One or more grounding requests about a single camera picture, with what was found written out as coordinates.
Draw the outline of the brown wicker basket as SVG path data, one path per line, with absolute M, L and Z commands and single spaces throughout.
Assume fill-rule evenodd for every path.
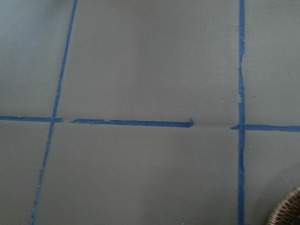
M 288 192 L 270 213 L 267 225 L 300 224 L 300 186 Z

